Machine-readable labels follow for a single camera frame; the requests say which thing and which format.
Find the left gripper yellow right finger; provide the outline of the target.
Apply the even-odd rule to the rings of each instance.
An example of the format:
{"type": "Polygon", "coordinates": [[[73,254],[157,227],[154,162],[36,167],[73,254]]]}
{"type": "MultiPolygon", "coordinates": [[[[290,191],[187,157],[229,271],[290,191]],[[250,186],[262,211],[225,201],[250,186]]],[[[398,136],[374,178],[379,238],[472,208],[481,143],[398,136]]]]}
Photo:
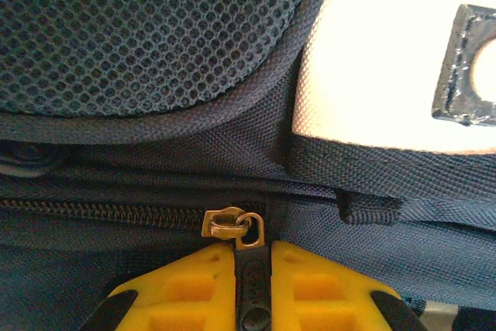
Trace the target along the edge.
{"type": "Polygon", "coordinates": [[[425,330],[398,293],[334,261],[277,241],[272,330],[425,330]]]}

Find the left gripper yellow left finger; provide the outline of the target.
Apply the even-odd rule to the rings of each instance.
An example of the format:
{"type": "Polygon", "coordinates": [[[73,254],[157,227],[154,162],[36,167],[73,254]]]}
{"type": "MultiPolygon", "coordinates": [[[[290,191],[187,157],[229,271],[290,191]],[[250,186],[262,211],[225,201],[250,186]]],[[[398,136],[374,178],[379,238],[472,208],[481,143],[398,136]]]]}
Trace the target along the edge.
{"type": "Polygon", "coordinates": [[[233,248],[216,243],[115,288],[83,330],[236,328],[233,248]]]}

